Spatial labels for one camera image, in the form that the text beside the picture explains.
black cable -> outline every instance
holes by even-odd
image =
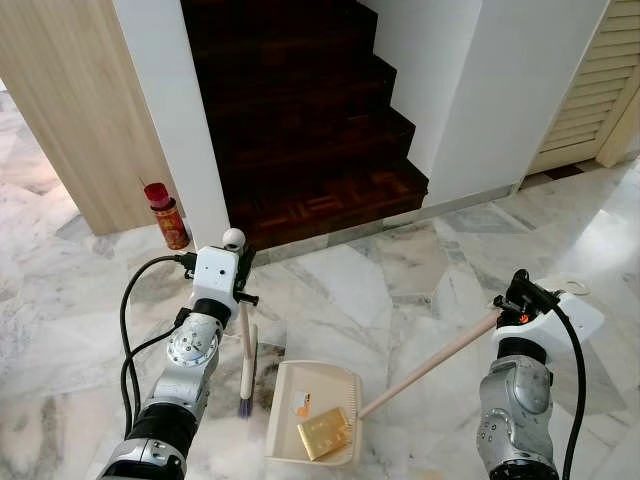
[[[571,426],[571,433],[569,434],[569,442],[567,443],[567,449],[564,455],[564,465],[562,466],[562,480],[569,480],[571,475],[571,464],[573,463],[573,453],[578,443],[578,434],[580,433],[580,427],[582,426],[582,418],[584,417],[585,403],[587,398],[587,372],[584,365],[584,356],[582,354],[582,347],[580,346],[580,340],[578,335],[571,325],[571,321],[566,313],[558,306],[557,303],[551,302],[549,298],[539,290],[539,287],[531,282],[524,282],[527,285],[529,292],[534,295],[537,300],[553,309],[558,315],[562,325],[567,330],[569,338],[571,339],[571,345],[573,346],[573,352],[576,357],[576,365],[578,369],[578,401],[576,402],[576,414],[573,417],[573,425]]]
[[[135,285],[136,281],[140,276],[144,273],[146,269],[150,266],[155,265],[160,262],[174,261],[180,262],[181,255],[165,255],[162,257],[154,258],[153,260],[149,260],[147,263],[142,265],[138,271],[131,277],[129,280],[129,284],[127,288],[124,290],[124,294],[122,295],[122,302],[120,303],[120,335],[122,336],[122,346],[124,348],[124,356],[125,362],[129,357],[131,357],[131,345],[129,344],[129,335],[127,333],[127,322],[126,322],[126,312],[127,312],[127,303],[129,301],[129,295],[131,294],[131,290]],[[138,384],[138,375],[136,374],[135,365],[133,362],[129,361],[129,374],[131,375],[131,386],[133,388],[133,399],[134,399],[134,416],[138,416],[140,413],[140,385]],[[125,413],[127,413],[128,417],[131,417],[131,403],[129,401],[129,394],[127,392],[126,378],[122,387],[122,400],[124,402]]]
[[[127,358],[122,362],[122,368],[120,369],[120,390],[122,391],[122,400],[124,401],[124,410],[126,416],[126,423],[124,428],[124,437],[125,439],[131,433],[131,426],[133,423],[133,418],[131,415],[131,403],[129,402],[129,393],[127,392],[127,369],[133,365],[133,357],[140,353],[145,348],[153,345],[160,340],[164,340],[168,336],[170,336],[173,332],[176,331],[178,325],[174,325],[171,330],[164,332],[162,335],[158,335],[157,337],[152,338],[151,340],[147,340],[143,344],[134,348]]]

plastic bottle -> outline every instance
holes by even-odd
[[[171,250],[180,250],[189,245],[189,235],[176,208],[176,201],[169,196],[164,184],[150,183],[144,187],[144,193],[151,203],[151,210],[156,216],[167,246]]]

marble floor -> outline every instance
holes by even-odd
[[[475,449],[487,336],[375,412],[360,465],[301,467],[263,456],[278,362],[326,360],[358,373],[365,402],[487,311],[514,271],[570,273],[606,314],[585,344],[587,416],[576,479],[640,472],[640,166],[632,162],[513,197],[260,266],[247,291],[260,326],[256,408],[235,417],[241,346],[230,325],[189,480],[486,478]],[[93,479],[124,424],[120,296],[166,249],[156,227],[96,238],[20,114],[0,93],[0,480]],[[180,268],[158,266],[133,292],[133,343],[164,331],[187,298]],[[139,362],[143,389],[161,349]],[[557,465],[576,399],[572,355],[558,358],[551,435]]]

dark wooden steps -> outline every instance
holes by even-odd
[[[414,125],[355,0],[182,0],[230,222],[267,248],[420,208]]]
[[[427,178],[411,162],[346,170],[324,181],[247,191],[227,200],[233,225],[258,249],[416,210]]]

louvered door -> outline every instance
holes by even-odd
[[[640,86],[640,1],[614,1],[529,173],[594,158]]]

